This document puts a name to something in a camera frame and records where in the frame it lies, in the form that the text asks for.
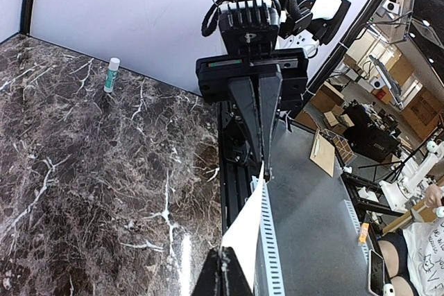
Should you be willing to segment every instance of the brown cardboard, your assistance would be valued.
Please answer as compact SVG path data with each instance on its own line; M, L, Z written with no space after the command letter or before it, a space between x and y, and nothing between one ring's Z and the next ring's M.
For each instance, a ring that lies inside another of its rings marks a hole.
M338 105L344 104L344 95L338 92L331 84L324 82L310 103L322 113L332 111Z
M336 116L331 111L324 113L324 121L329 129L332 129L334 126L339 124Z
M385 163L392 163L392 162L401 162L401 160L399 159L399 157L393 155L393 154L388 154L386 156L386 158L381 162L383 164Z
M310 160L328 173L330 177L333 177L334 158L334 146L317 130L314 136L313 147L311 148Z
M342 135L345 130L355 126L347 114L336 116L333 112L324 113L324 122L329 130Z
M318 124L314 121L313 117L311 117L307 112L302 111L299 113L299 115L295 118L295 121L297 121L300 124L303 124L307 126L308 128L311 128L312 130L319 129Z
M336 105L336 103L321 90L311 98L310 103L322 113L331 111Z
M342 105L345 102L344 95L338 92L336 88L334 88L327 81L321 87L321 91L324 92L328 97L330 97L336 105Z
M335 105L332 109L333 114L341 116L344 113L344 109L338 105Z

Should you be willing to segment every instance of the metal sheet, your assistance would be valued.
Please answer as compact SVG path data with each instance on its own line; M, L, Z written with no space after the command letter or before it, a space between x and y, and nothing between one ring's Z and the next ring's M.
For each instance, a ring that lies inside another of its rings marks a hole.
M309 160L313 135L293 127L275 143L268 184L286 295L368 295L368 266L334 177Z

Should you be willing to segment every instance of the white paper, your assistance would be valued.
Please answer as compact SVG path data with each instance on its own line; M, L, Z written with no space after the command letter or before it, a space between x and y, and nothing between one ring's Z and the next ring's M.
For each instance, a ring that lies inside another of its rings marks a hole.
M255 283L256 249L261 223L262 189L264 187L264 163L253 191L236 220L222 238L222 247L231 247L237 256L245 278L253 291Z

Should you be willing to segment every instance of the marble countertop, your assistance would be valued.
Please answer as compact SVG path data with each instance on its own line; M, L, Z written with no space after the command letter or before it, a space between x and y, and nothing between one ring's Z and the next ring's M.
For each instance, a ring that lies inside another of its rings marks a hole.
M28 37L0 46L0 294L186 295L221 237L215 111Z

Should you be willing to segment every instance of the metal frame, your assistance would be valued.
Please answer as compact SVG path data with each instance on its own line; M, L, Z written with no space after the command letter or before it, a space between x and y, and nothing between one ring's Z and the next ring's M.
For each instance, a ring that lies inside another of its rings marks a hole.
M381 187L378 184L350 173L343 173L341 178L345 184L348 195L352 200L353 206L355 207L358 213L359 220L361 222L364 221L367 211L374 211L376 213L397 216L397 217L403 215L402 213L392 211L391 208L385 204L380 204L378 202L363 199L359 196L357 190L358 187L366 187L368 189L373 190L376 193L382 194Z
M253 175L259 173L253 165L248 164L248 158L245 160L233 161L233 148L239 155L246 155L248 151L245 143L237 146L233 138L227 133L228 124L230 124L234 115L230 113L229 102L218 104L218 122L219 122L219 175L221 182L221 217L222 233L224 234L236 219L245 202L251 195L250 182Z
M367 166L359 166L358 169L367 169L367 168L375 168L375 171L373 172L373 182L376 182L376 172L378 166L392 166L394 164L399 164L401 161L396 162L387 162L387 163L378 163L378 164L369 164Z
M384 180L386 182L390 182L390 179L391 179L391 181L396 180L399 177L399 175L401 174L402 169L405 167L407 161L409 161L411 158L413 158L413 156L415 156L417 152L420 152L421 148L424 147L424 145L427 145L427 142L429 142L436 135L436 133L442 129L444 129L444 120L443 120L443 117L440 115L439 123L435 127L433 132L413 152L411 152L409 154L409 156L404 161L396 162L396 163L399 163L399 165L395 168L395 170L391 171L384 178Z

